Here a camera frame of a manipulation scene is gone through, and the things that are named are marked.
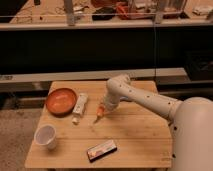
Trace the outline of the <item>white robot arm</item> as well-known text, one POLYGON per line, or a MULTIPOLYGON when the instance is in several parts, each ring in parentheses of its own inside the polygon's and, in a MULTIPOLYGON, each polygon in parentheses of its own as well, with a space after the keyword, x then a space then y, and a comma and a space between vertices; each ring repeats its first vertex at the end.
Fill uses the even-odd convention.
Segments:
POLYGON ((168 171, 213 171, 213 101, 203 97, 178 100, 131 85, 128 75, 106 82, 104 106, 114 110, 121 97, 170 121, 172 164, 168 171))

